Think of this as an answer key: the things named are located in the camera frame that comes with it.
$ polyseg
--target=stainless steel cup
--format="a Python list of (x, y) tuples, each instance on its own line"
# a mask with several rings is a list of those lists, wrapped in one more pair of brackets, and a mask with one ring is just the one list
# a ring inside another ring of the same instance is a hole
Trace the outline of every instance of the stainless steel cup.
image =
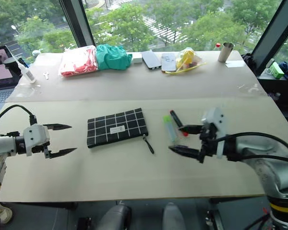
[(223, 43), (223, 48), (221, 50), (218, 61), (219, 62), (226, 62), (227, 58), (229, 57), (229, 55), (230, 55), (230, 53), (234, 47), (235, 47), (235, 45), (230, 43), (230, 42)]

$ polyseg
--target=white table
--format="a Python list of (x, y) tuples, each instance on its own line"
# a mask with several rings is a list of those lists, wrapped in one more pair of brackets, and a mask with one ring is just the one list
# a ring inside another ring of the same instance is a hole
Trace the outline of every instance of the white table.
[[(207, 64), (177, 75), (149, 70), (140, 63), (125, 71), (103, 70), (66, 79), (58, 76), (61, 54), (40, 54), (30, 67), (37, 82), (30, 85), (21, 79), (8, 102), (266, 96), (246, 65), (228, 68), (217, 61), (219, 51), (197, 53)], [(242, 60), (238, 51), (228, 59)], [(49, 80), (43, 76), (46, 71)]]
[[(40, 124), (72, 128), (50, 131), (54, 152), (77, 147), (66, 156), (44, 159), (19, 155), (6, 160), (0, 201), (59, 202), (164, 197), (255, 196), (263, 194), (248, 165), (206, 157), (204, 164), (168, 149), (171, 144), (162, 116), (174, 109), (185, 124), (200, 124), (205, 110), (219, 106), (228, 118), (228, 133), (260, 131), (288, 142), (288, 123), (269, 97), (199, 98), (184, 100), (71, 101), (20, 103)], [(141, 107), (148, 126), (151, 154), (141, 138), (88, 149), (87, 119)], [(23, 130), (28, 115), (13, 109), (0, 120), (0, 133)], [(200, 147), (198, 136), (180, 144)]]

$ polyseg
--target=plastic bag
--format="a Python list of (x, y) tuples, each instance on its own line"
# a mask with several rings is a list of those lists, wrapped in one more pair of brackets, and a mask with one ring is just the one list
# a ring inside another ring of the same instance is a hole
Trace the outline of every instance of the plastic bag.
[(97, 70), (96, 47), (84, 46), (63, 53), (59, 74), (69, 77)]
[(99, 70), (125, 70), (131, 64), (132, 54), (127, 54), (123, 46), (98, 45), (96, 59)]
[(176, 71), (166, 71), (166, 73), (177, 74), (181, 72), (186, 72), (204, 64), (206, 64), (206, 62), (203, 62), (203, 60), (196, 55), (195, 51), (192, 48), (187, 47), (184, 50), (180, 51), (176, 57)]

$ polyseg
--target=zipper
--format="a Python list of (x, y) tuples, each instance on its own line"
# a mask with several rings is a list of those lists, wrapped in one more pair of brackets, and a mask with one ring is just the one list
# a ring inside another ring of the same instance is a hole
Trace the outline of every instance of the zipper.
[(152, 154), (154, 154), (155, 151), (154, 151), (153, 147), (148, 143), (145, 134), (143, 135), (143, 140), (144, 140), (144, 141), (146, 142), (146, 144), (148, 145), (148, 148), (149, 148), (150, 152), (151, 152)]

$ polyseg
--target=teal towel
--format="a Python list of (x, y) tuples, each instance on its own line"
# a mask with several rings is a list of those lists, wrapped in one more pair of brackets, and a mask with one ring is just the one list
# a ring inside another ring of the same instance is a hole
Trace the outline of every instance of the teal towel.
[(123, 46), (98, 45), (96, 50), (98, 69), (125, 70), (131, 64), (132, 54), (127, 54)]

